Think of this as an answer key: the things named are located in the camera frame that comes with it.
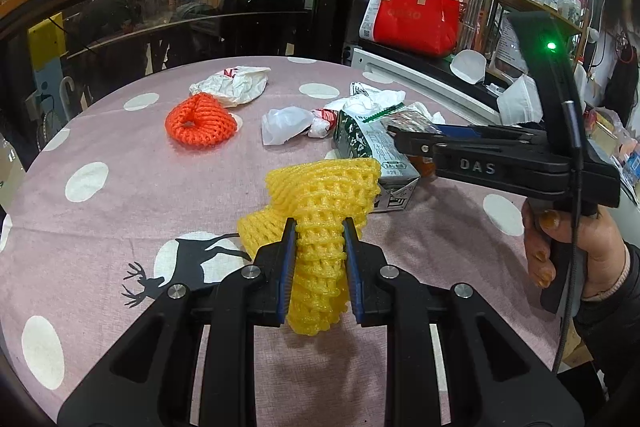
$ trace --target black jacket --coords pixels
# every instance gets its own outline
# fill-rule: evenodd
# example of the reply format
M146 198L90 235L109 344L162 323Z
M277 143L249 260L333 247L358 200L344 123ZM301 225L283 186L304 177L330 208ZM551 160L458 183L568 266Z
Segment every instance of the black jacket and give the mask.
M590 426L640 422L640 250L627 248L631 266L623 285L604 301L583 302L574 320L609 390L609 402Z

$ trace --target black deer silhouette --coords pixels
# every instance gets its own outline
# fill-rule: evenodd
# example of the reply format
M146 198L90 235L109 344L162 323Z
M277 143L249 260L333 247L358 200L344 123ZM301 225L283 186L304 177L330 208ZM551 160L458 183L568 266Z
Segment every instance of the black deer silhouette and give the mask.
M146 276L145 269L140 263L129 263L129 270L127 270L129 275L124 277L123 280L126 281L127 279L140 276L138 283L144 286L144 290L140 293L133 293L123 284L122 287L126 293L122 295L129 299L129 301L125 303L125 306L135 308L147 297L157 299L164 291L164 288L161 288L162 286L169 286L177 282L186 284L191 290L198 290L209 286L210 283L204 282L204 270L201 265L209 259L213 259L219 253L242 257L251 262L251 257L249 257L249 254L245 251L229 250L228 248L220 246L210 248L218 241L228 239L229 237L239 237L239 235L237 233L225 233L204 241L198 239L176 239L178 242L178 251L176 254L174 275L167 283L164 282L164 277L149 279Z

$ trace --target human hand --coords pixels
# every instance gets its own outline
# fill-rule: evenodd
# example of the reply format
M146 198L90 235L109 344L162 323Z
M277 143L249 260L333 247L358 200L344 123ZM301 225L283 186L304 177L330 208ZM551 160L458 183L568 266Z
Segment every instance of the human hand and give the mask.
M529 277L541 288L548 288L556 278L556 268L549 260L548 239L536 229L529 201L522 206L524 247ZM540 227L549 237L561 243L571 242L571 215L546 210L538 216ZM582 216L578 227L578 248L588 253L587 280L583 298L608 291L620 278L625 267L626 247L618 227L603 206L596 217Z

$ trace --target white polka dot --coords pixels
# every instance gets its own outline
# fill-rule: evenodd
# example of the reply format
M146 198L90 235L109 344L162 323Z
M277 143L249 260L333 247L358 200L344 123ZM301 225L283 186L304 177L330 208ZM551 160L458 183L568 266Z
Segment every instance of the white polka dot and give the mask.
M4 221L2 222L2 234L0 234L0 252L4 250L4 247L6 247L7 239L9 239L9 232L13 225L11 216L9 214L4 216Z
M335 89L335 87L327 86L326 84L302 84L299 91L311 98L329 99L340 95L340 91Z
M377 82L379 84L391 84L394 80L386 74L374 73L373 71L365 71L362 76L371 82Z
M193 239L196 241L208 241L209 239L213 239L218 237L219 233L211 233L211 232L188 232L179 235L178 239ZM164 282L163 285L166 285L174 276L175 265L178 259L178 242L175 239L167 241L160 247L158 250L158 254L156 254L156 260L154 262L154 277L163 277ZM210 247L207 247L205 250L212 250L215 247L226 248L227 250L242 250L242 244L239 241L238 237L229 237L225 239L220 239L216 241ZM222 281L227 275L231 272L241 268L245 264L248 264L249 261L243 259L242 257L235 255L228 255L226 253L218 253L212 259L205 261L200 266L204 272L204 283L210 284L213 282Z
M507 235L522 235L524 226L522 214L511 201L498 194L488 194L484 197L482 207L492 223Z
M231 113L231 116L234 117L234 120L236 120L236 123L238 124L238 131L240 131L242 129L242 118L233 113Z
M52 391L60 387L65 378L65 357L58 334L47 319L33 315L24 325L22 353L37 381Z
M314 58L303 58L303 57L287 57L289 62L295 62L297 64L313 64L317 62Z
M66 199L72 203L88 200L104 187L108 174L109 168L102 162L89 163L79 168L66 182Z
M156 103L158 98L160 98L158 93L146 92L144 94L134 96L131 100L127 100L123 107L126 111L137 111L148 107L152 103Z
M69 131L66 127L64 129L60 129L58 134L56 134L49 143L44 146L43 151L52 151L53 149L57 149L60 147L67 138L69 138Z

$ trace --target finger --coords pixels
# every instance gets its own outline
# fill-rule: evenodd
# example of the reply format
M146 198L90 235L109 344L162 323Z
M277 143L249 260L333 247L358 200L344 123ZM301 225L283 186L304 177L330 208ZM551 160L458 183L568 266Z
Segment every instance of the finger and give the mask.
M535 229L525 230L524 251L527 259L538 259L541 262L549 259L549 243L543 235Z
M552 239L560 241L560 243L571 242L571 215L567 212L559 212L558 210L545 210L538 216L540 228ZM592 217L580 217L578 225L578 243L577 246L581 250L588 251L598 240L598 224L597 219Z
M541 288L549 288L556 278L556 268L551 261L539 261L536 258L527 258L527 270L531 280Z
M525 229L534 229L536 227L535 218L529 200L525 200L522 204L522 224Z

